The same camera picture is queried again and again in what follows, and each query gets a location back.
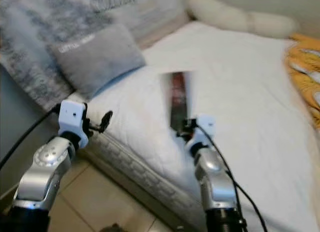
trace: tiled floor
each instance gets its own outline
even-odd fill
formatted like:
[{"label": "tiled floor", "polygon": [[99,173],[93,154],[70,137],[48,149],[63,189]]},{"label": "tiled floor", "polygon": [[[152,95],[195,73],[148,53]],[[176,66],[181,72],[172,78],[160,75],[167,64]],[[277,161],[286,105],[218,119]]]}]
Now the tiled floor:
[{"label": "tiled floor", "polygon": [[63,177],[49,232],[92,232],[118,223],[128,232],[172,232],[126,191],[84,160]]}]

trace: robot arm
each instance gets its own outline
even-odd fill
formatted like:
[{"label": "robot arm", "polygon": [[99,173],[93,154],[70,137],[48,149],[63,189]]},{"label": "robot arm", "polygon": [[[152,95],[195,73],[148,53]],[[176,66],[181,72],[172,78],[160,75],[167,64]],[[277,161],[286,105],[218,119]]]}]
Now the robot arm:
[{"label": "robot arm", "polygon": [[185,120],[183,131],[178,136],[186,141],[185,149],[194,158],[208,232],[241,232],[245,221],[237,211],[233,181],[227,175],[217,151],[199,127],[210,137],[213,136],[214,121],[206,115]]},{"label": "robot arm", "polygon": [[47,231],[48,213],[56,198],[63,175],[71,168],[78,148],[84,148],[96,130],[103,132],[112,112],[96,127],[86,118],[87,105],[63,100],[59,112],[57,137],[40,147],[31,167],[22,176],[15,192],[12,208],[2,222],[3,231]]}]

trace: gray pillow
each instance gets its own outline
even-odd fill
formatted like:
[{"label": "gray pillow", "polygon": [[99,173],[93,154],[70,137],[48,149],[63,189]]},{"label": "gray pillow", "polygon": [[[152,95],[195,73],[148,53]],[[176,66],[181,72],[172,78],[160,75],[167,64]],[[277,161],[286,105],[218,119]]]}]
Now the gray pillow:
[{"label": "gray pillow", "polygon": [[66,78],[86,99],[113,78],[146,64],[127,28],[118,23],[53,46],[52,51]]}]

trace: bed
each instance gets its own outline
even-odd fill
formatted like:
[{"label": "bed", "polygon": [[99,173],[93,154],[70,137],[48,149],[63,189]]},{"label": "bed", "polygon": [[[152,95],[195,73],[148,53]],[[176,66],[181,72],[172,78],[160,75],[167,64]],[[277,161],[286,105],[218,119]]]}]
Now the bed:
[{"label": "bed", "polygon": [[[318,231],[319,150],[310,115],[284,70],[291,41],[197,21],[179,27],[156,43],[159,37],[149,38],[147,65],[113,80],[88,102],[87,115],[96,123],[108,110],[114,115],[82,155],[170,226],[205,231],[193,160],[169,127],[161,79],[190,71],[190,114],[215,118],[214,139],[269,231]],[[84,101],[77,92],[68,98]],[[249,231],[262,231],[251,205],[241,201]]]}]

